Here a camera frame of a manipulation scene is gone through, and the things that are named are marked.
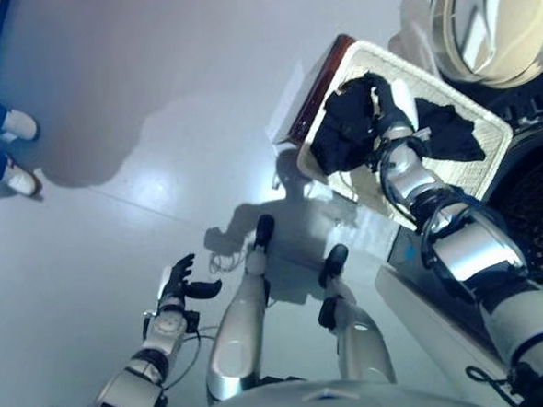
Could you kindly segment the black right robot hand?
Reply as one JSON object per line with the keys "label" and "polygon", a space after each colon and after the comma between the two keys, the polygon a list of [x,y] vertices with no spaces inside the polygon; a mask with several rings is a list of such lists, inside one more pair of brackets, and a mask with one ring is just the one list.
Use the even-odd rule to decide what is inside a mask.
{"label": "black right robot hand", "polygon": [[398,128],[417,132],[419,116],[416,102],[405,81],[401,78],[388,81],[374,72],[368,72],[366,76],[371,81],[377,97],[379,114],[376,130],[379,134],[383,135],[390,129],[397,130]]}

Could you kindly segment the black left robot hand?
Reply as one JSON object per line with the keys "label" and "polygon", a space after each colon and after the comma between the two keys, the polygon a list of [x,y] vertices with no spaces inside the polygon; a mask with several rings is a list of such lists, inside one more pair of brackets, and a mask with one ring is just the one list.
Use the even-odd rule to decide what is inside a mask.
{"label": "black left robot hand", "polygon": [[222,280],[214,282],[189,281],[194,258],[195,254],[190,253],[178,260],[173,266],[164,269],[157,298],[160,303],[169,298],[176,298],[184,303],[186,298],[207,300],[219,295],[222,289]]}

